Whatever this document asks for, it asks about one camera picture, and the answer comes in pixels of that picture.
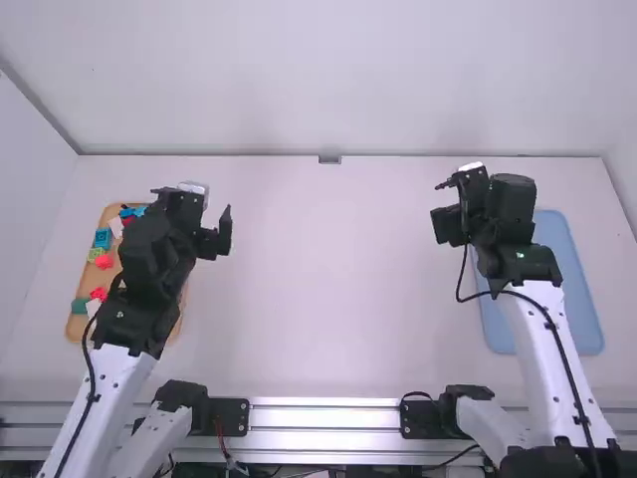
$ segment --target white table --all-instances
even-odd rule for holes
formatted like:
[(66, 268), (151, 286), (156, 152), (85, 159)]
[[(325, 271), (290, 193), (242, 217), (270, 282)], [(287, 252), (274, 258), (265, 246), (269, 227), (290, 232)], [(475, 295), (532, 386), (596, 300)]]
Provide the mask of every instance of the white table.
[[(487, 348), (478, 304), (454, 302), (462, 252), (435, 243), (429, 218), (457, 199), (434, 186), (472, 159), (83, 158), (21, 317), (4, 338), (0, 401), (40, 406), (75, 396), (85, 366), (64, 325), (102, 209), (195, 179), (211, 186), (205, 225), (232, 204), (233, 251), (197, 264), (181, 335), (140, 401), (180, 378), (217, 395), (309, 399), (395, 399), (466, 382), (524, 404), (516, 360)], [(483, 161), (490, 173), (533, 177), (537, 207), (566, 216), (606, 340), (600, 356), (584, 359), (586, 372), (602, 405), (632, 406), (637, 248), (601, 159)], [(473, 290), (469, 273), (465, 291)]]

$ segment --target blue mat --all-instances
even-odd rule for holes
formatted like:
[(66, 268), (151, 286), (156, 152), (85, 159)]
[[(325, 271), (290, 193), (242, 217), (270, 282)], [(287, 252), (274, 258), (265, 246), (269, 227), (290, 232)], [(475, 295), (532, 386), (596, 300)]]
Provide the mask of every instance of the blue mat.
[[(553, 250), (564, 278), (562, 288), (566, 316), (577, 352), (581, 356), (597, 356), (604, 350), (604, 336), (566, 218), (560, 212), (546, 210), (536, 211), (534, 221), (536, 226), (533, 242), (546, 245)], [(471, 253), (478, 290), (486, 291), (489, 286), (487, 280), (478, 272), (478, 257), (473, 248)], [(489, 348), (496, 354), (514, 355), (514, 336), (496, 302), (489, 296), (481, 297), (479, 301), (482, 327)]]

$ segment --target black mounting bracket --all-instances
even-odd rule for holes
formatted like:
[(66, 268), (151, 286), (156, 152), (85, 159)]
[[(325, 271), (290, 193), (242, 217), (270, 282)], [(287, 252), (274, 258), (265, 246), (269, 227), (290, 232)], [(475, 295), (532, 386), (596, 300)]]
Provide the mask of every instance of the black mounting bracket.
[(155, 394), (159, 409), (175, 411), (180, 406), (192, 408), (190, 434), (226, 437), (246, 436), (250, 428), (250, 401), (247, 398), (208, 396), (208, 388), (199, 383), (169, 380)]
[(401, 400), (400, 434), (405, 440), (469, 438), (444, 425), (438, 400)]
[(246, 436), (250, 427), (250, 401), (247, 398), (208, 398), (209, 420), (204, 436), (217, 435), (217, 423), (223, 436)]
[[(424, 391), (411, 391), (400, 400), (400, 434), (406, 440), (471, 439), (456, 421), (456, 402), (461, 396), (474, 400), (491, 400), (495, 395), (481, 385), (447, 385), (444, 393), (434, 400)], [(407, 400), (423, 397), (425, 400)]]

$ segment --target red block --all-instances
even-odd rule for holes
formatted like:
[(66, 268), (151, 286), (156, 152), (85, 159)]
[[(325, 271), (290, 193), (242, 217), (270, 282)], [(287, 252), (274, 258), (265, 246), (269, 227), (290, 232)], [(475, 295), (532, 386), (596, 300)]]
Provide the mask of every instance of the red block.
[(106, 269), (110, 269), (113, 265), (112, 255), (111, 254), (102, 254), (96, 257), (96, 266), (105, 271)]
[(100, 302), (103, 302), (106, 300), (106, 295), (107, 295), (107, 292), (104, 287), (96, 287), (89, 294), (91, 299), (100, 299)]
[(128, 217), (124, 217), (123, 219), (121, 219), (121, 223), (123, 224), (123, 227), (126, 227), (128, 224), (130, 224), (132, 221), (134, 221), (136, 218), (135, 215), (132, 216), (128, 216)]

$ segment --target green block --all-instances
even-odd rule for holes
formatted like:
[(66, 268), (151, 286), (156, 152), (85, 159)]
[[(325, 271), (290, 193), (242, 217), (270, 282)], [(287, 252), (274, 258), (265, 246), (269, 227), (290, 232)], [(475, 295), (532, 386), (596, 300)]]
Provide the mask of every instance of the green block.
[(88, 297), (77, 297), (71, 302), (71, 314), (88, 314), (87, 302), (90, 299)]
[(94, 264), (96, 258), (105, 253), (106, 250), (104, 247), (92, 247), (89, 251), (89, 257), (87, 258), (87, 261), (89, 261), (91, 264)]

